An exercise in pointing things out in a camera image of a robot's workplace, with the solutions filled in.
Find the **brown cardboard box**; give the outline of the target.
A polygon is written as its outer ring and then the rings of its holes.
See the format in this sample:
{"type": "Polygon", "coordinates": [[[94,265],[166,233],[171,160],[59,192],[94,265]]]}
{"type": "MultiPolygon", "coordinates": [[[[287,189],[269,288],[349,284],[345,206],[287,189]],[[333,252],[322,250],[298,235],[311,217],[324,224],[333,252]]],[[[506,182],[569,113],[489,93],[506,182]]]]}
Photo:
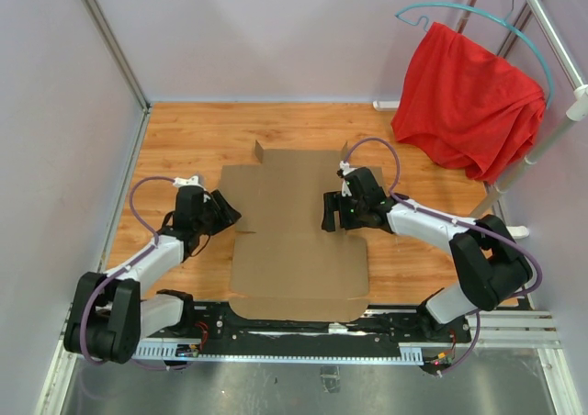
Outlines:
{"type": "Polygon", "coordinates": [[[323,195],[341,190],[346,153],[256,143],[255,164],[223,166],[219,190],[241,214],[229,300],[239,317],[350,322],[368,308],[366,240],[322,229],[323,195]]]}

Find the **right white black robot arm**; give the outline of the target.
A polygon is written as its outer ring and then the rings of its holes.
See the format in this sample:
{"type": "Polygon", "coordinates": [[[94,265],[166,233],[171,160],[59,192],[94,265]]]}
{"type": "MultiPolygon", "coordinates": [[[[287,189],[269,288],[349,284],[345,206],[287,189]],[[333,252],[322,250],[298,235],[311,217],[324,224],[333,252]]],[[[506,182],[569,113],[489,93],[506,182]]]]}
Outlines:
{"type": "Polygon", "coordinates": [[[494,215],[470,219],[428,209],[407,196],[385,192],[367,167],[342,162],[337,174],[341,189],[323,196],[323,230],[383,230],[424,241],[451,256],[458,281],[417,309],[416,329],[426,341],[438,341],[449,323],[473,311],[496,309],[531,281],[530,258],[494,215]]]}

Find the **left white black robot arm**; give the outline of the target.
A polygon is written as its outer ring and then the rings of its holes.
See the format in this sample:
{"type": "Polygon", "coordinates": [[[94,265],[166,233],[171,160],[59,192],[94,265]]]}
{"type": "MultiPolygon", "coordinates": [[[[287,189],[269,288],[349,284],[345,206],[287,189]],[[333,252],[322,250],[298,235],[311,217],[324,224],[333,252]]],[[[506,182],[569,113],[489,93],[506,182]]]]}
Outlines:
{"type": "Polygon", "coordinates": [[[209,191],[195,178],[176,178],[172,184],[175,207],[151,240],[117,267],[87,272],[78,280],[63,336],[67,352],[93,365],[125,364],[142,339],[160,330],[184,338],[197,327],[192,295],[170,289],[150,299],[143,294],[242,215],[221,191],[209,191]]]}

